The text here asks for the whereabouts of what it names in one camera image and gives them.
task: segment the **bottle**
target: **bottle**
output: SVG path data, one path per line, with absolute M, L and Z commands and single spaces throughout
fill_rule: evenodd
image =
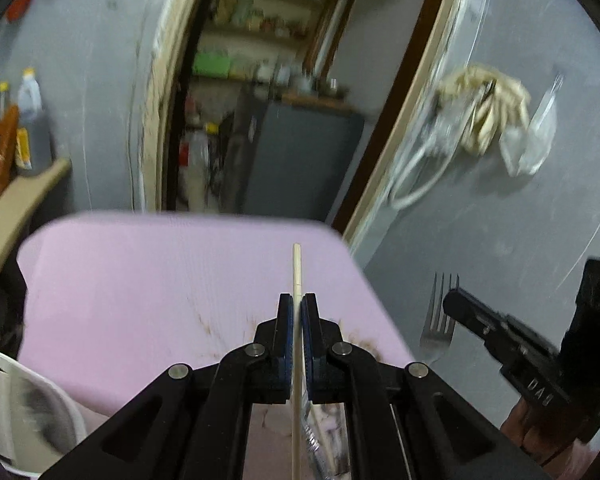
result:
M 42 107 L 40 86 L 36 72 L 27 68 L 18 90 L 20 124 L 16 144 L 18 174 L 35 176 L 47 170 L 52 163 L 49 120 Z
M 0 121 L 4 119 L 4 114 L 9 107 L 9 83 L 7 81 L 0 82 Z
M 18 107 L 13 105 L 6 111 L 4 120 L 0 123 L 0 196 L 11 180 L 19 115 Z

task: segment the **countertop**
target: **countertop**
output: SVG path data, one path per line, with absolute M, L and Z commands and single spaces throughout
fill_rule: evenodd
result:
M 0 271 L 30 216 L 70 168 L 59 158 L 39 176 L 17 177 L 0 197 Z
M 337 112 L 354 112 L 355 110 L 342 99 L 318 97 L 315 95 L 301 95 L 293 92 L 282 94 L 280 100 L 287 105 L 304 108 L 317 108 L 318 110 L 334 110 Z

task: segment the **fork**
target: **fork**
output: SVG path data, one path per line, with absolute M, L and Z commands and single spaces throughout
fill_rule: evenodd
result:
M 449 274 L 448 290 L 452 290 L 452 275 Z M 460 287 L 460 276 L 456 274 L 456 287 Z M 431 366 L 440 359 L 451 345 L 456 321 L 451 319 L 442 310 L 442 300 L 445 294 L 445 275 L 440 280 L 440 293 L 438 292 L 438 273 L 433 278 L 433 289 L 429 300 L 427 317 L 420 335 L 420 350 L 424 356 L 423 362 Z

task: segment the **wooden door frame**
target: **wooden door frame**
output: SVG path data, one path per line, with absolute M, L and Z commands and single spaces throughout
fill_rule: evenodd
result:
M 402 134 L 396 132 L 395 125 L 399 118 L 411 117 L 416 99 L 412 98 L 411 103 L 408 103 L 407 97 L 410 94 L 412 96 L 419 94 L 416 91 L 420 88 L 419 84 L 423 85 L 426 76 L 430 73 L 433 58 L 438 50 L 438 42 L 442 37 L 453 1 L 423 1 L 411 39 L 398 67 L 394 84 L 378 117 L 349 190 L 342 200 L 332 224 L 332 227 L 344 235 L 348 242 L 351 241 L 353 233 L 362 222 L 365 213 L 368 212 L 373 197 L 378 193 L 382 176 L 404 137 L 404 132 Z M 322 76 L 328 75 L 354 2 L 355 0 L 347 0 L 340 23 L 326 54 L 325 64 L 321 71 Z
M 168 168 L 174 151 L 174 142 L 170 142 L 170 138 L 179 124 L 174 110 L 182 104 L 184 115 L 183 66 L 186 60 L 192 61 L 187 40 L 193 34 L 199 37 L 202 33 L 205 19 L 200 10 L 208 7 L 208 0 L 169 1 L 168 7 L 163 9 L 161 22 L 164 28 L 152 61 L 142 120 L 141 185 L 147 211 L 160 211 L 166 206 L 167 184 L 173 181 L 173 172 Z
M 318 24 L 314 31 L 314 37 L 306 51 L 306 55 L 304 56 L 304 61 L 302 63 L 304 68 L 309 72 L 314 70 L 315 63 L 318 59 L 318 54 L 320 53 L 320 49 L 324 43 L 324 38 L 327 35 L 327 30 L 337 5 L 338 0 L 324 1 L 324 7 L 320 17 L 318 18 Z

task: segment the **brown stain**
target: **brown stain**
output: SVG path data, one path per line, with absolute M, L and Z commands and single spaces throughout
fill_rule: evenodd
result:
M 220 333 L 220 331 L 215 326 L 211 325 L 211 323 L 205 321 L 198 311 L 196 311 L 196 316 L 198 317 L 198 322 L 205 333 L 208 336 L 214 336 L 219 342 L 222 343 L 222 345 L 224 345 L 225 348 L 227 348 L 228 346 L 224 340 L 224 336 Z
M 200 326 L 205 330 L 206 334 L 211 335 L 211 327 L 204 319 L 202 319 L 202 316 L 200 316 L 198 311 L 196 311 L 196 316 L 198 316 L 198 323 L 200 323 Z
M 248 329 L 245 328 L 242 331 L 242 340 L 243 341 L 253 341 L 253 338 L 256 335 L 256 330 L 258 328 L 258 322 L 255 320 L 255 318 L 253 316 L 250 316 L 249 314 L 247 314 L 247 325 L 249 328 Z M 249 330 L 251 332 L 251 336 L 250 336 L 250 338 L 245 339 L 247 337 L 247 332 Z
M 204 354 L 200 354 L 199 357 L 200 358 L 211 357 L 212 359 L 215 359 L 217 361 L 219 361 L 222 358 L 222 356 L 220 355 L 220 352 L 207 352 Z
M 374 339 L 360 337 L 360 332 L 358 330 L 354 330 L 345 335 L 344 330 L 342 330 L 342 320 L 339 320 L 338 326 L 343 333 L 343 339 L 345 341 L 350 342 L 352 345 L 359 346 L 375 357 L 376 361 L 382 362 L 382 353 L 378 350 L 378 343 Z

